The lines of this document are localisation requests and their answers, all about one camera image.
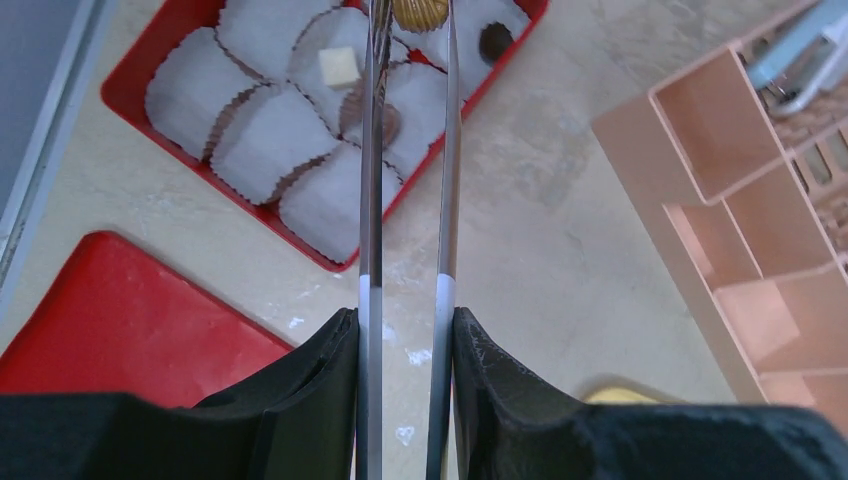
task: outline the white paper liner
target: white paper liner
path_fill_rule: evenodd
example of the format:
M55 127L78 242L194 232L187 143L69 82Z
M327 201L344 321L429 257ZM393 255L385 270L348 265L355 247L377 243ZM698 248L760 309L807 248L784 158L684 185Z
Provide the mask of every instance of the white paper liner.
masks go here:
M339 0L227 0L218 37L233 55L265 78L284 82L297 38Z
M445 131L447 76L423 63L406 63L389 71L386 102L400 114L400 129L389 144L391 163L403 179L421 165ZM362 145L362 124L344 132L345 140Z
M467 100L492 71L480 56L480 34L491 23L502 23L518 37L527 28L530 18L511 0L455 0L456 46L462 99ZM424 34L396 28L393 33L410 48L417 48L430 62L442 69L448 64L448 32L445 25Z
M214 30L202 27L156 69L144 108L157 132L200 159L218 114L253 84L218 46Z
M280 218L291 231L330 260L343 263L359 247L362 150L341 143L327 161L304 174L280 200ZM400 191L383 166L383 212Z
M212 154L212 171L259 205L273 196L280 178L328 154L338 143L292 86L259 87L221 136Z
M318 52L326 48L353 47L362 73L368 42L368 17L358 8L340 7L323 13L313 21L295 46L289 63L289 79L298 86L327 123L339 135L339 107L350 89L334 90L324 84ZM409 50L392 42L390 60L404 61Z

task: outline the black round object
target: black round object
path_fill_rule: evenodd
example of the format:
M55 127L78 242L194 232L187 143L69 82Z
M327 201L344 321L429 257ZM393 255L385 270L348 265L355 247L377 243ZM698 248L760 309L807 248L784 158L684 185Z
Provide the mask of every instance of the black round object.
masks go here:
M480 56L489 65L494 65L513 41L512 33L503 23L490 23L480 32Z

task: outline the dark brown round object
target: dark brown round object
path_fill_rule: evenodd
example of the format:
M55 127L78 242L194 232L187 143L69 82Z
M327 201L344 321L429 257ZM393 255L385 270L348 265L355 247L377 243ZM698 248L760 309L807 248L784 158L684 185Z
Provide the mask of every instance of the dark brown round object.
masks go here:
M365 96L365 84L360 79L356 85L345 95L342 106L339 109L339 131L344 135L351 128L362 123L363 97ZM386 147L395 139L400 131L400 112L390 104L383 107L383 147Z
M503 23L490 23L480 32L480 56L489 65L494 65L513 42L512 33Z

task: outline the red tray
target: red tray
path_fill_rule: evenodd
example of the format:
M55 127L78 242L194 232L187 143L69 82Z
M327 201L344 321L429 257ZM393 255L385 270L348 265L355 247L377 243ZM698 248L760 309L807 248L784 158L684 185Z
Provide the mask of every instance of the red tray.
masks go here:
M524 33L504 53L486 80L468 99L468 102L466 102L462 109L463 118L467 117L474 110L474 107L477 106L477 103L489 89L495 78L500 75L500 72L506 67L513 55L515 55L515 52L524 44L530 32L536 28L539 20L547 10L548 1L515 0L515 3L530 17L530 23L524 30ZM178 145L155 131L147 119L147 114L144 111L144 96L147 90L147 84L153 79L156 68L165 61L168 53L179 45L180 41L186 35L199 27L217 25L218 11L225 3L226 0L166 0L156 16L153 17L150 25L145 28L129 52L127 52L109 75L109 78L103 83L100 90L103 102L121 118L158 143L177 160L203 177L204 180L229 197L230 200L240 205L260 222L267 225L268 228L277 232L318 265L331 272L347 270L356 261L356 257L359 254L358 251L354 252L344 263L336 263L323 256L286 228L273 209L251 205L241 198L232 188L216 177L207 164L200 163L194 157L185 153ZM360 2L359 0L347 0L346 4L357 6ZM413 52L412 58L413 60L426 62L423 55L417 51ZM386 210L385 215L383 215L383 221L392 214L400 201L409 193L412 186L415 185L424 170L433 163L436 155L442 150L443 144L444 135L430 147L427 157L404 183L400 193L389 206L388 210Z
M86 235L0 357L0 393L188 407L292 347L111 232Z

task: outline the red cutting board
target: red cutting board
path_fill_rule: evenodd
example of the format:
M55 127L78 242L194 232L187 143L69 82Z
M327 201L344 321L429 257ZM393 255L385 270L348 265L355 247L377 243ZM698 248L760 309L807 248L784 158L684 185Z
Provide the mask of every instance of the red cutting board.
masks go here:
M0 357L0 393L192 406L292 350L113 232L86 235Z

